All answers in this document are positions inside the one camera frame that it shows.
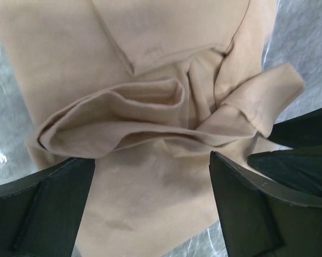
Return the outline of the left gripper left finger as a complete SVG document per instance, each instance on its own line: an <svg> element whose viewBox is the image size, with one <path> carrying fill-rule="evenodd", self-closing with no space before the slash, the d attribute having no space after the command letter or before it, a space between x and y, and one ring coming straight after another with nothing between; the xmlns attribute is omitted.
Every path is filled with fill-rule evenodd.
<svg viewBox="0 0 322 257"><path fill-rule="evenodd" d="M94 170L69 158L0 185L0 256L71 256Z"/></svg>

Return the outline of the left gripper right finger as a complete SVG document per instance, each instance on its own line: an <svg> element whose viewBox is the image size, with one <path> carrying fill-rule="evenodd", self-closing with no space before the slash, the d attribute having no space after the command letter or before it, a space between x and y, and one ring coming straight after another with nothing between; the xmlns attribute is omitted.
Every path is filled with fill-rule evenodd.
<svg viewBox="0 0 322 257"><path fill-rule="evenodd" d="M322 256L322 196L212 152L209 173L229 256Z"/></svg>

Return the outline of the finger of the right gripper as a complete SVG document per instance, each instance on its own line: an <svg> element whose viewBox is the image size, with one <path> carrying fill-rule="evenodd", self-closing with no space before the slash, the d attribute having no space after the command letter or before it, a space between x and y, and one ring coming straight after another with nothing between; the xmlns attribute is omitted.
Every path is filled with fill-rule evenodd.
<svg viewBox="0 0 322 257"><path fill-rule="evenodd" d="M277 183L322 198L322 108L275 124L268 139L287 149L252 154L248 165Z"/></svg>

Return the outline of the beige t-shirt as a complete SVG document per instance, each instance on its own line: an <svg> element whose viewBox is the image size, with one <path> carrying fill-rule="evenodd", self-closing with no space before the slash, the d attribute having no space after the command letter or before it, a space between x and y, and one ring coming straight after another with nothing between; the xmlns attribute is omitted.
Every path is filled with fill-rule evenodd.
<svg viewBox="0 0 322 257"><path fill-rule="evenodd" d="M40 169L95 159L82 256L162 256L218 221L209 156L246 166L304 90L261 70L277 1L0 1Z"/></svg>

